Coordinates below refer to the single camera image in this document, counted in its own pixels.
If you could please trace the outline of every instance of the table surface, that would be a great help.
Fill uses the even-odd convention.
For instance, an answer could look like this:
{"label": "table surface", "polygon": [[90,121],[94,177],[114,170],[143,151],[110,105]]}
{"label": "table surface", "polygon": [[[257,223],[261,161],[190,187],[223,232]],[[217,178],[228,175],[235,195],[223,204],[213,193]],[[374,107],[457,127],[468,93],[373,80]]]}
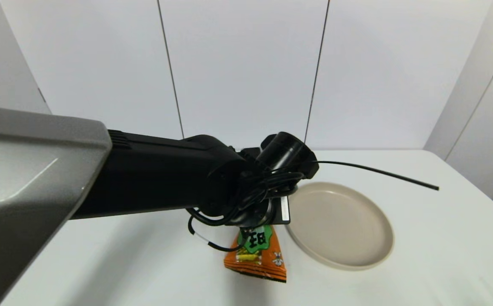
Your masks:
{"label": "table surface", "polygon": [[[310,258],[279,225],[287,283],[225,269],[225,253],[189,234],[183,210],[68,221],[2,305],[493,305],[493,201],[426,151],[316,155],[441,190],[321,164],[312,181],[343,184],[373,200],[390,220],[394,248],[372,269],[342,271]],[[237,234],[199,223],[196,230],[223,245]]]}

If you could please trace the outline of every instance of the snack bag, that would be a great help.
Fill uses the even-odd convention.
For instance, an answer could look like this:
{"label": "snack bag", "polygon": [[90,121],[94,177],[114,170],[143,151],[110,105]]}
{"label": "snack bag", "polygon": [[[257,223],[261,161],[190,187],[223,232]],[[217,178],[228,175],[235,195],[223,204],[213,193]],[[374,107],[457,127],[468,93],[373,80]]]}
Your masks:
{"label": "snack bag", "polygon": [[[246,244],[235,252],[228,252],[223,265],[241,274],[285,283],[286,268],[273,226],[262,225],[245,238]],[[242,239],[239,232],[231,248],[237,247]]]}

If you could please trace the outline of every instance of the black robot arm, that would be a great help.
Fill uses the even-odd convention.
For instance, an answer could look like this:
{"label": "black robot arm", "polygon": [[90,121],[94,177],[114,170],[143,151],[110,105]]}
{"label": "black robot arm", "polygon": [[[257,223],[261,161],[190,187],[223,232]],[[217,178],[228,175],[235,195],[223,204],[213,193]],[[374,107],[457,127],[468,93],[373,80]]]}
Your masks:
{"label": "black robot arm", "polygon": [[280,198],[318,170],[314,153],[285,132],[240,152],[207,135],[176,141],[109,134],[112,151],[72,219],[188,209],[209,225],[289,223]]}

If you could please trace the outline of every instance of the plate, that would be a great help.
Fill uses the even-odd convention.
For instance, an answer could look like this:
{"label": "plate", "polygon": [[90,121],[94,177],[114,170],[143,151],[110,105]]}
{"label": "plate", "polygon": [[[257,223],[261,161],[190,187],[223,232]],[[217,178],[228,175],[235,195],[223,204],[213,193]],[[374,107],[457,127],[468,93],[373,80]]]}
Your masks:
{"label": "plate", "polygon": [[369,269],[392,251],[394,234],[385,214],[363,194],[328,182],[301,186],[289,196],[287,229],[307,254],[331,267]]}

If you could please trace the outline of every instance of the green label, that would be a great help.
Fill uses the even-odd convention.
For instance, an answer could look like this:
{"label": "green label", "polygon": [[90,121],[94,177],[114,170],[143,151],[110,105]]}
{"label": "green label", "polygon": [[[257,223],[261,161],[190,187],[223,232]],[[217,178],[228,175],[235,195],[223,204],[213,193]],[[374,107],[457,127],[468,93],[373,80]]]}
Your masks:
{"label": "green label", "polygon": [[[267,250],[269,248],[269,240],[271,239],[272,235],[273,230],[271,229],[271,225],[262,225],[260,227],[257,227],[248,233],[244,248],[250,254],[254,254],[258,250]],[[237,244],[241,244],[241,242],[242,235],[239,235],[239,238],[237,239]]]}

